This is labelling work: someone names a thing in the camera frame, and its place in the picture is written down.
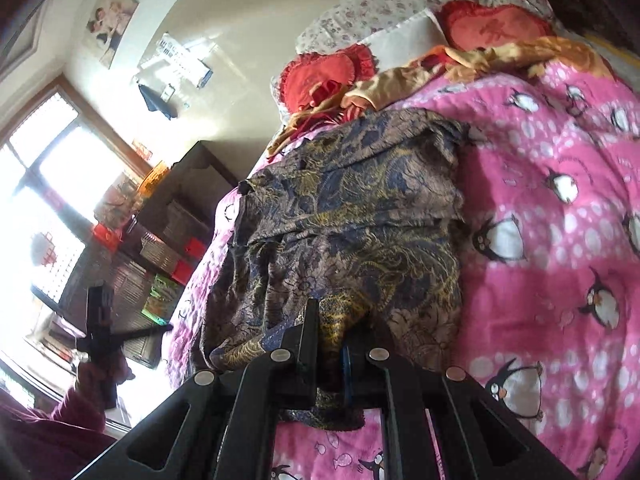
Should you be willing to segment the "magenta sleeve left forearm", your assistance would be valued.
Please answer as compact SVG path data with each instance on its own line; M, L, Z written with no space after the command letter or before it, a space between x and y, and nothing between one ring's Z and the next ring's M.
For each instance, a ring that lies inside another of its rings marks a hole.
M104 429L104 414L75 389L50 413L1 393L2 437L30 478L74 478L116 442Z

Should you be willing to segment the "person's left hand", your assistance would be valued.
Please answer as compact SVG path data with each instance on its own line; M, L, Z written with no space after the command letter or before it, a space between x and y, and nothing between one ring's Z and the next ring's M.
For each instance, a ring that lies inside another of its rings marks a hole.
M76 374L75 391L99 412L116 406L117 387L134 379L122 352L98 360L81 362Z

